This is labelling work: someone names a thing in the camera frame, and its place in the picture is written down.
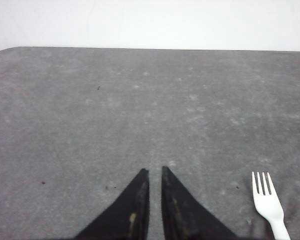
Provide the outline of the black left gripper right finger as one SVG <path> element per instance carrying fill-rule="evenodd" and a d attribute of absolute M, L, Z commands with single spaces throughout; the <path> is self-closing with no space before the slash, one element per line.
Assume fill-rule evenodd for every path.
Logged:
<path fill-rule="evenodd" d="M 161 212 L 166 240 L 239 238 L 204 208 L 167 166 L 162 167 Z"/>

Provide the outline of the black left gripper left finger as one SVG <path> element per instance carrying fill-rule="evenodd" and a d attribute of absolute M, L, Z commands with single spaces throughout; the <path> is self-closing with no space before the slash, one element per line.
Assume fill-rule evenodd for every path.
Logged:
<path fill-rule="evenodd" d="M 150 219 L 149 171 L 142 168 L 118 198 L 76 240 L 146 240 Z"/>

